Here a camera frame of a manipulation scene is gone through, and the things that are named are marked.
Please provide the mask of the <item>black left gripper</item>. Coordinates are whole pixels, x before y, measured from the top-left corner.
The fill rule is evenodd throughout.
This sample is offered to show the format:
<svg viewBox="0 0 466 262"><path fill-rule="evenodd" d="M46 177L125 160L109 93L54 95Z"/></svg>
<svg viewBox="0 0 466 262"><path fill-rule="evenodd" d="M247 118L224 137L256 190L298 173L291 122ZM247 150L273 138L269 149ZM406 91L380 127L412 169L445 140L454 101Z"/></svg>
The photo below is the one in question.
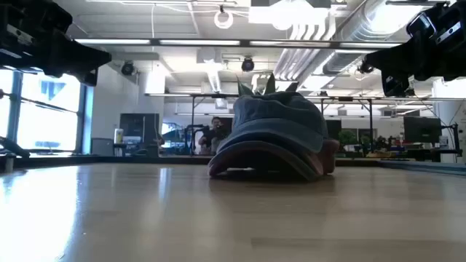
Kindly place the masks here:
<svg viewBox="0 0 466 262"><path fill-rule="evenodd" d="M53 1L1 0L1 67L70 74L94 87L111 54L70 40L73 17Z"/></svg>

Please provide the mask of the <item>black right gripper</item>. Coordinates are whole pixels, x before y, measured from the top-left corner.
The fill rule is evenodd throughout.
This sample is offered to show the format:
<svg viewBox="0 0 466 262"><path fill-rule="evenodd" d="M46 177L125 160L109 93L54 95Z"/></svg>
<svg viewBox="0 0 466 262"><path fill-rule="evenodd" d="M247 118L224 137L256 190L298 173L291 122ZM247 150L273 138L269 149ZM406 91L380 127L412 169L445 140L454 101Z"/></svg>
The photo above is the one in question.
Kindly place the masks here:
<svg viewBox="0 0 466 262"><path fill-rule="evenodd" d="M465 76L465 2L439 2L420 12L406 26L414 45L398 45L367 54L363 72L414 75L418 81L442 77L446 81ZM382 74L386 97L411 97L407 76Z"/></svg>

